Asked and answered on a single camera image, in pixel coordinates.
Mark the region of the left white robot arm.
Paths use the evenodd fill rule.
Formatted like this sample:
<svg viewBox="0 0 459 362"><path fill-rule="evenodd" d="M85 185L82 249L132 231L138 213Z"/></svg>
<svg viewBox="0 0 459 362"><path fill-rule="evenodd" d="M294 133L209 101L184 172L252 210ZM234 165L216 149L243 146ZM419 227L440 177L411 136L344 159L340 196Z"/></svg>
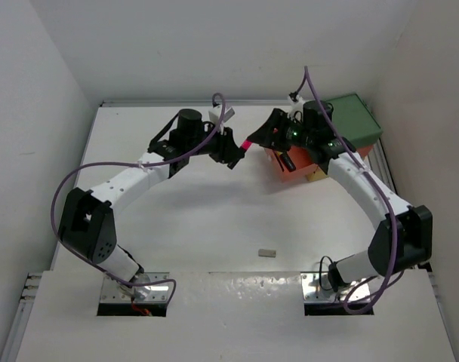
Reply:
<svg viewBox="0 0 459 362"><path fill-rule="evenodd" d="M149 142L134 164L89 190L74 188L66 196L58 229L61 244L127 289L145 287L143 267L117 241L116 218L153 186L169 180L197 155L221 164L243 157L225 122L231 108L215 103L203 121L194 109L181 109Z"/></svg>

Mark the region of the red drawer box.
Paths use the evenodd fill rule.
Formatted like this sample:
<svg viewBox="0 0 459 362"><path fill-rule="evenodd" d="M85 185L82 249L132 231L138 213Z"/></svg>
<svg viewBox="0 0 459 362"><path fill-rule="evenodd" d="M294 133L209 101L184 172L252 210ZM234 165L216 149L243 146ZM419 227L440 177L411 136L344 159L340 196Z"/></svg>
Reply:
<svg viewBox="0 0 459 362"><path fill-rule="evenodd" d="M328 176L310 158L308 152L302 148L292 147L283 154L265 149L266 157L270 162L274 174L283 182L290 182L306 178L308 182L326 179Z"/></svg>

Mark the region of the green top drawer box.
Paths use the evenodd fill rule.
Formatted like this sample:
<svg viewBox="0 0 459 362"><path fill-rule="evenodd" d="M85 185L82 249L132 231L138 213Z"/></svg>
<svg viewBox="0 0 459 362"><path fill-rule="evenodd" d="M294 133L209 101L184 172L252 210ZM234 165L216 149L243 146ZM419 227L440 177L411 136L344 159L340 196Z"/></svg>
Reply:
<svg viewBox="0 0 459 362"><path fill-rule="evenodd" d="M332 121L342 137L360 149L371 149L383 133L380 125L358 94L329 99Z"/></svg>

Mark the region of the pink highlighter marker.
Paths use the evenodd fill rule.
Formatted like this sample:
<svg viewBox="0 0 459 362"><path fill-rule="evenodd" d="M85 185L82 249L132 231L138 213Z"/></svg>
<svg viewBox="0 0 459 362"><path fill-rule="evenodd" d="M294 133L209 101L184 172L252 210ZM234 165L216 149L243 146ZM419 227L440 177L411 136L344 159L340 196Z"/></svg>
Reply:
<svg viewBox="0 0 459 362"><path fill-rule="evenodd" d="M244 150L245 152L247 152L247 151L249 150L249 148L251 147L251 145L252 145L252 142L250 142L250 141L248 141L248 140L245 140L245 141L241 144L240 148L241 148L242 150Z"/></svg>

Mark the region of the grey eraser block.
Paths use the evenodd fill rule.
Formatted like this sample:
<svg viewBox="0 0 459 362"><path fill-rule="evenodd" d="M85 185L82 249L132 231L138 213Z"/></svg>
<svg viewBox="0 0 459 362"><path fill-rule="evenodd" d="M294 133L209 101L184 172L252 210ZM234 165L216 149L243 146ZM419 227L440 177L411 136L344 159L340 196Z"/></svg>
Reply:
<svg viewBox="0 0 459 362"><path fill-rule="evenodd" d="M276 251L275 250L270 250L270 249L259 249L257 252L257 255L259 257L263 258L275 258L276 257Z"/></svg>

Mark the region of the yellow highlighter marker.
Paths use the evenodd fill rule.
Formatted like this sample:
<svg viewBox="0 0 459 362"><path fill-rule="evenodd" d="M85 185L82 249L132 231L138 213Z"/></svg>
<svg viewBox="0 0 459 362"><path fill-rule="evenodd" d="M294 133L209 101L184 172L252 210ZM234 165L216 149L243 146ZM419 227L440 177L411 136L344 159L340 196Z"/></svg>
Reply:
<svg viewBox="0 0 459 362"><path fill-rule="evenodd" d="M296 170L296 166L287 152L281 152L279 154L279 163L290 173Z"/></svg>

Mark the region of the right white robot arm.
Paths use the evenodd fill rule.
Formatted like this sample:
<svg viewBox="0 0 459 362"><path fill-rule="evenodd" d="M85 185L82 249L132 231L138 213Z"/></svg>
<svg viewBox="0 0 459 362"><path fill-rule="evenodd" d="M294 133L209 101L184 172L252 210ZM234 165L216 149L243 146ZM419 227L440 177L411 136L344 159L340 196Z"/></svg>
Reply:
<svg viewBox="0 0 459 362"><path fill-rule="evenodd" d="M353 144L336 135L333 111L325 101L297 103L290 112L275 108L247 139L277 152L306 150L370 219L374 237L368 249L329 266L328 285L337 292L354 281L394 275L427 262L432 255L433 215L424 205L414 207L400 198L364 165Z"/></svg>

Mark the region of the yellow bottom drawer box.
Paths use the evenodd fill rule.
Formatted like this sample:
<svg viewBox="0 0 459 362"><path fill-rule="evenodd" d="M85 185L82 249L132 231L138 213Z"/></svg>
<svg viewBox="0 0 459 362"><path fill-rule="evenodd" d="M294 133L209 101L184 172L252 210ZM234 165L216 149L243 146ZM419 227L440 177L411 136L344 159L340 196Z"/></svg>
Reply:
<svg viewBox="0 0 459 362"><path fill-rule="evenodd" d="M323 170L319 167L315 169L314 172L308 174L306 176L308 182L316 182L322 179L326 179L328 176L323 172Z"/></svg>

